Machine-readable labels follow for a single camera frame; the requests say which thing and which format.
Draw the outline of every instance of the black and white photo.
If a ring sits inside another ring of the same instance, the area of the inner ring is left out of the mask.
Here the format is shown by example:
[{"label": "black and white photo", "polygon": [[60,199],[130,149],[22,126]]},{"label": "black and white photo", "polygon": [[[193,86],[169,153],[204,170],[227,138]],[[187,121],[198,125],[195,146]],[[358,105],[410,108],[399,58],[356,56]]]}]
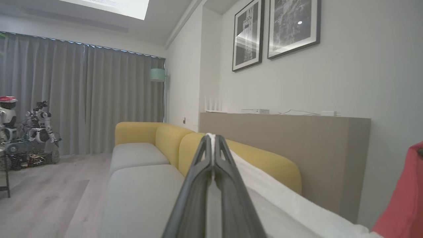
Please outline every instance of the black and white photo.
[{"label": "black and white photo", "polygon": [[232,71],[261,63],[264,0],[253,0],[235,15]]},{"label": "black and white photo", "polygon": [[269,59],[320,43],[320,0],[270,0]]}]

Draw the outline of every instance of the lamp shade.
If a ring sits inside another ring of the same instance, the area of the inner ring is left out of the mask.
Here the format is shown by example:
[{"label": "lamp shade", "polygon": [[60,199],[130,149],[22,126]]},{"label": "lamp shade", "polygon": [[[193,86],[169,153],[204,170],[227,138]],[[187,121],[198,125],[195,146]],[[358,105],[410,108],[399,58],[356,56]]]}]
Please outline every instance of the lamp shade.
[{"label": "lamp shade", "polygon": [[150,70],[150,80],[152,82],[165,82],[166,81],[166,72],[163,69],[151,69]]}]

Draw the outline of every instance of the floor lamp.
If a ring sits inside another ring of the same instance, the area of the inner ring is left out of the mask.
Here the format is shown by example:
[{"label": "floor lamp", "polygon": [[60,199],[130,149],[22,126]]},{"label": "floor lamp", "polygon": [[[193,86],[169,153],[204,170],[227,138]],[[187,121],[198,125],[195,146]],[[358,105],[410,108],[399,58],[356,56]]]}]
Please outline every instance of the floor lamp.
[{"label": "floor lamp", "polygon": [[157,83],[164,83],[164,106],[165,106],[165,114],[164,114],[164,122],[167,122],[168,120],[168,101],[167,101],[167,79],[168,79],[168,75],[166,73],[166,71],[164,69],[151,69],[150,70],[150,80],[151,82],[157,82]]}]

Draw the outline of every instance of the white robot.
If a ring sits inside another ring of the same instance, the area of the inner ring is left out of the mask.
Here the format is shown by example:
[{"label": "white robot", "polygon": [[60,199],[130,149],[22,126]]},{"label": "white robot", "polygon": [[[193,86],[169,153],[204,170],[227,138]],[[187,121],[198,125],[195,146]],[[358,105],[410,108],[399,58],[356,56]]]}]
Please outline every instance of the white robot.
[{"label": "white robot", "polygon": [[47,101],[26,113],[27,120],[22,124],[23,138],[17,137],[15,127],[16,105],[14,97],[0,97],[0,146],[3,156],[11,169],[21,169],[47,163],[58,163],[61,138],[56,138],[51,124],[51,113],[45,110]]},{"label": "white robot", "polygon": [[15,97],[0,97],[0,143],[17,139],[16,112],[13,110],[18,100]]},{"label": "white robot", "polygon": [[52,126],[50,124],[51,113],[45,111],[47,108],[47,101],[37,102],[37,107],[32,109],[32,112],[26,112],[27,138],[29,141],[37,141],[38,143],[50,142],[55,143],[56,139]]}]

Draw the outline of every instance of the skylight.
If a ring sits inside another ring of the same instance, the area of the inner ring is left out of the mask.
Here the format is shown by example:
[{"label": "skylight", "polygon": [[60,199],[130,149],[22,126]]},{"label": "skylight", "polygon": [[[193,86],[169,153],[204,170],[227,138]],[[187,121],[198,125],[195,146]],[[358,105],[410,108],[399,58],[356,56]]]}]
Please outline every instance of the skylight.
[{"label": "skylight", "polygon": [[144,20],[149,0],[60,0]]}]

